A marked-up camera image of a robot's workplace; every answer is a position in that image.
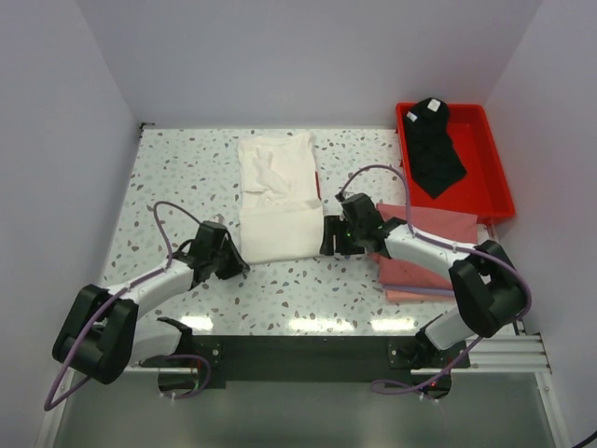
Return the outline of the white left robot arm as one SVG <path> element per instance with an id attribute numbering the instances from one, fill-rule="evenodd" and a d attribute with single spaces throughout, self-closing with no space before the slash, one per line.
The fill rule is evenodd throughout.
<path id="1" fill-rule="evenodd" d="M 193 343 L 171 323 L 155 343 L 145 342 L 137 321 L 167 300 L 211 276 L 221 280 L 249 271 L 226 226 L 204 221 L 152 272 L 112 287 L 83 287 L 52 347 L 52 357 L 91 379 L 109 385 L 133 360 L 162 356 L 173 366 L 187 364 Z"/>

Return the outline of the black t-shirt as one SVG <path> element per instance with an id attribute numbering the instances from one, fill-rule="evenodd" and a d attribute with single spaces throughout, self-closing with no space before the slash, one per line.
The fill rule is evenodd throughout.
<path id="1" fill-rule="evenodd" d="M 403 118 L 411 177 L 433 200 L 467 175 L 447 131 L 449 118 L 449 107 L 435 97 L 413 105 Z"/>

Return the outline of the red plastic tray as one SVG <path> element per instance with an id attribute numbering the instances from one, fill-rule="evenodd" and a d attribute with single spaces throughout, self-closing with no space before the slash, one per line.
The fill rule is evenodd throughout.
<path id="1" fill-rule="evenodd" d="M 402 167 L 410 188 L 410 202 L 415 206 L 468 213 L 478 222 L 497 225 L 516 215 L 507 178 L 493 140 L 485 111 L 480 105 L 449 104 L 447 133 L 467 175 L 433 199 L 418 186 L 411 174 L 409 144 L 404 118 L 412 103 L 396 105 L 396 133 L 399 136 Z"/>

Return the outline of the folded salmon t-shirt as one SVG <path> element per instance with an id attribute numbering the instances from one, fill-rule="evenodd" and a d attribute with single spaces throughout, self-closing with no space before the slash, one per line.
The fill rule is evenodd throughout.
<path id="1" fill-rule="evenodd" d="M 386 299 L 390 303 L 415 303 L 415 302 L 447 302 L 454 301 L 452 295 L 412 293 L 398 290 L 385 290 Z"/>

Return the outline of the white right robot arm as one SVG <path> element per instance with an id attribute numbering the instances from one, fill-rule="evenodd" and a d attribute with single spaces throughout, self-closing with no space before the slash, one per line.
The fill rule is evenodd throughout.
<path id="1" fill-rule="evenodd" d="M 456 307 L 421 328 L 410 343 L 409 351 L 425 366 L 437 366 L 470 337 L 491 338 L 529 311 L 530 289 L 497 242 L 460 244 L 421 231 L 407 218 L 385 219 L 365 193 L 349 198 L 339 193 L 336 199 L 340 238 L 350 247 L 418 265 L 451 283 Z"/>

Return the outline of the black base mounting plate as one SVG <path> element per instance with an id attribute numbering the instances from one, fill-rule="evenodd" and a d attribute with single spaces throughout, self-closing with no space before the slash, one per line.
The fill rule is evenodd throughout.
<path id="1" fill-rule="evenodd" d="M 417 385 L 430 376 L 423 370 L 441 370 L 454 359 L 458 368 L 470 366 L 459 342 L 446 351 L 425 347 L 414 336 L 192 336 L 178 355 L 199 360 L 154 357 L 142 363 L 152 368 L 182 368 L 183 380 L 162 374 L 164 390 L 207 384 L 224 388 L 229 382 L 371 383 L 390 380 Z"/>

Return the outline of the folded lilac t-shirt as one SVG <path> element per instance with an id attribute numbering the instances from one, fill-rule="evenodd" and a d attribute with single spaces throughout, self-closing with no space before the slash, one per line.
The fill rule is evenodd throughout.
<path id="1" fill-rule="evenodd" d="M 434 296 L 453 297 L 454 292 L 451 289 L 445 288 L 431 288 L 431 287 L 408 287 L 408 286 L 395 286 L 395 285 L 384 285 L 385 289 L 408 292 L 412 294 L 426 294 Z"/>

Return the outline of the white Coca-Cola t-shirt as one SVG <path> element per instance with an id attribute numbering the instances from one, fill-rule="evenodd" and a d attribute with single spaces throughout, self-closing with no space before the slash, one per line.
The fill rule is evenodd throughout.
<path id="1" fill-rule="evenodd" d="M 324 209 L 313 135 L 243 139 L 238 157 L 243 259 L 253 265 L 318 256 Z"/>

